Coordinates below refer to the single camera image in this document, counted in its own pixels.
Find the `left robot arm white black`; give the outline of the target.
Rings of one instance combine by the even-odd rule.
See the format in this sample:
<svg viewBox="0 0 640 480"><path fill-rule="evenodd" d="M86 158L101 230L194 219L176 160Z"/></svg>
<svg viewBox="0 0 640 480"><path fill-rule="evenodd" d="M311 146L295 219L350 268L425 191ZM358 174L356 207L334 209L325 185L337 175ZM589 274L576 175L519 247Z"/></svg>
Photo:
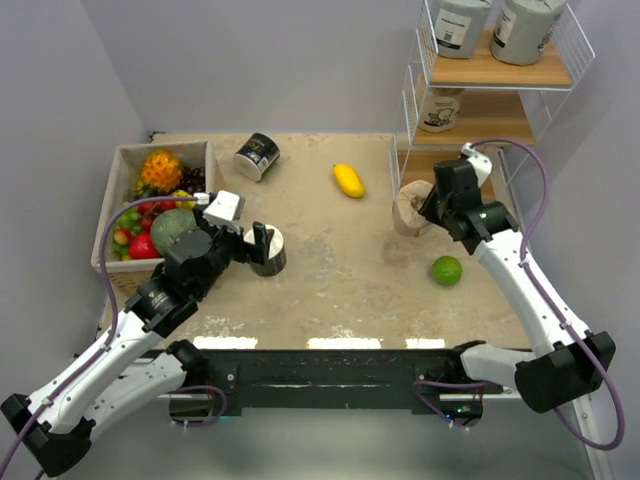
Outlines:
<svg viewBox="0 0 640 480"><path fill-rule="evenodd" d="M89 451L99 430L151 398L200 390L207 368L189 342L175 342L139 377L122 372L196 313L233 261L264 264L275 235L260 222L244 232L233 219L195 210L196 226L165 251L151 277L127 300L111 327L56 378L29 395L12 394L1 412L43 474L57 477Z"/></svg>

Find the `clear white tissue roll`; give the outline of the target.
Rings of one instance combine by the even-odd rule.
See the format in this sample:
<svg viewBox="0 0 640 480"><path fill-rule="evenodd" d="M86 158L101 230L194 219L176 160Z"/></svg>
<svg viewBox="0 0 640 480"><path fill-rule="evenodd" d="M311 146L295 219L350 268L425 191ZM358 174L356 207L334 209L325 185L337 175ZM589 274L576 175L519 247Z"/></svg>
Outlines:
<svg viewBox="0 0 640 480"><path fill-rule="evenodd" d="M253 246L252 228L244 233L243 240L247 252L247 262L252 271L260 277L273 277L279 274L286 266L286 248L282 232L274 225L265 225L270 233L269 259L265 265L252 263L250 260L249 248Z"/></svg>

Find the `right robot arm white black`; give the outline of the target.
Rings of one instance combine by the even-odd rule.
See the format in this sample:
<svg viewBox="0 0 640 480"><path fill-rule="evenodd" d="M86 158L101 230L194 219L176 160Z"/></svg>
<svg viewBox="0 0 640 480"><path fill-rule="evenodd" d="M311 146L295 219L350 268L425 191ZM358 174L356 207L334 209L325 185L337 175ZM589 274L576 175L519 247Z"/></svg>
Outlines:
<svg viewBox="0 0 640 480"><path fill-rule="evenodd" d="M593 333L571 311L533 258L520 258L523 235L516 220L502 203L482 199L490 172L490 160L480 154L436 164L435 184L419 212L491 275L523 325L531 351L469 346L446 367L445 379L459 393L480 381L514 388L530 409L546 413L596 391L603 382L597 369L609 367L616 346L608 333Z"/></svg>

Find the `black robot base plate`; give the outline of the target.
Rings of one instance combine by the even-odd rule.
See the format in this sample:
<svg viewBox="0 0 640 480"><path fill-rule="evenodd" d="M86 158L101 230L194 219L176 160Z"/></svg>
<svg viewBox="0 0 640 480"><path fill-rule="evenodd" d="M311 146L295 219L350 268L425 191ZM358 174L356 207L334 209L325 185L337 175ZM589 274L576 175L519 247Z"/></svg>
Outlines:
<svg viewBox="0 0 640 480"><path fill-rule="evenodd" d="M409 410L427 414L441 396L461 394L446 418L477 418L480 398L501 387L463 372L457 350L197 349L187 340L168 352L185 361L193 395L214 387L209 404L225 416L248 409Z"/></svg>

